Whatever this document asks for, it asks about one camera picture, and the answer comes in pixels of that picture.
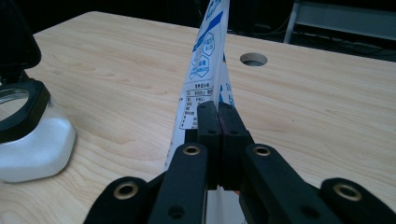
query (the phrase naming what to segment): cable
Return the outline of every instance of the cable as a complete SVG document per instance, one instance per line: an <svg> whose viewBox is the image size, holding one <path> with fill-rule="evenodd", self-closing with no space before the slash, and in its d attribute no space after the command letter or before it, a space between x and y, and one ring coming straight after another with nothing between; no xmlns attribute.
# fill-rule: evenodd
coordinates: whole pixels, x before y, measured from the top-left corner
<svg viewBox="0 0 396 224"><path fill-rule="evenodd" d="M274 31L270 32L270 33L265 33L265 34L254 34L254 35L274 35L274 34L282 34L284 32L286 32L286 30L284 31L279 31L280 29L282 29L283 26L285 26L285 24L288 22L288 20L290 19L291 13L289 14L289 16L285 19L285 21Z"/></svg>
<svg viewBox="0 0 396 224"><path fill-rule="evenodd" d="M305 37L307 42L310 42L311 44L321 44L321 45L325 45L328 49L331 48L336 48L336 49L341 49L341 50L345 50L345 51L349 51L355 54L359 54L359 55L375 55L375 56L384 56L382 54L378 54L379 52L385 50L383 48L376 48L375 46L365 46L365 45L361 45L359 43L345 43L346 40L337 40L335 41L332 36L324 36L324 35L308 35L306 33L301 33L301 32L296 32L298 35L301 35L303 37ZM351 49L350 47L357 47L357 46L361 46L362 48L366 48L369 49L369 52L366 51L362 51L362 50L355 50L355 49Z"/></svg>

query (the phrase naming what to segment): wood grain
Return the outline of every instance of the wood grain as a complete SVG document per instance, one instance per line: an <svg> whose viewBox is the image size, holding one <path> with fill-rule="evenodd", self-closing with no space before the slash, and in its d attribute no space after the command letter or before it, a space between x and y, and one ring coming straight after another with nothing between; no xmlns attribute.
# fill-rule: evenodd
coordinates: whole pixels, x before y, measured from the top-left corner
<svg viewBox="0 0 396 224"><path fill-rule="evenodd" d="M81 223L113 180L163 170L197 30L90 12L35 35L43 81L78 131L60 174L0 184L1 223ZM239 57L265 55L265 66ZM258 143L314 186L356 181L396 210L396 63L228 35L233 94Z"/></svg>

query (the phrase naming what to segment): jar lid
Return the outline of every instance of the jar lid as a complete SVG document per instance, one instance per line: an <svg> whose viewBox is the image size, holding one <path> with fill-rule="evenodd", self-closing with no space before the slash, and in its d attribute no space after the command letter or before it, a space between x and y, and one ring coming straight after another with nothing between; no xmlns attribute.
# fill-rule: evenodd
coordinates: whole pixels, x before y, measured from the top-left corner
<svg viewBox="0 0 396 224"><path fill-rule="evenodd" d="M47 108L50 92L34 79L0 86L0 104L17 99L24 92L29 95L26 103L0 121L0 144L21 139L34 130Z"/></svg>

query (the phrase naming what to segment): glass jar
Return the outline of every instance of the glass jar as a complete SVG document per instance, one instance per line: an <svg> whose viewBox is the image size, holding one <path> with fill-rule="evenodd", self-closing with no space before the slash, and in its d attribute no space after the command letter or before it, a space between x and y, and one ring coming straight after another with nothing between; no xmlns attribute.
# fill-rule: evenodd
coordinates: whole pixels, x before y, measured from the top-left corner
<svg viewBox="0 0 396 224"><path fill-rule="evenodd" d="M72 153L76 130L40 81L0 86L0 180L56 175Z"/></svg>

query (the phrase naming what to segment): white packet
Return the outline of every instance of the white packet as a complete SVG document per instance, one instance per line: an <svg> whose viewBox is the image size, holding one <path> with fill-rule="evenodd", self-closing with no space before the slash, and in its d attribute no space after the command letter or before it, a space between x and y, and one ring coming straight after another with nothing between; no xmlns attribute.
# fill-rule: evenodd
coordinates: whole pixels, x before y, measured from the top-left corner
<svg viewBox="0 0 396 224"><path fill-rule="evenodd" d="M172 142L164 169L175 150L184 144L185 131L197 128L197 106L206 101L233 104L233 94L224 55L229 0L211 0L191 54L189 70L180 93ZM232 191L210 190L207 196L206 223L241 224L245 218L238 196Z"/></svg>

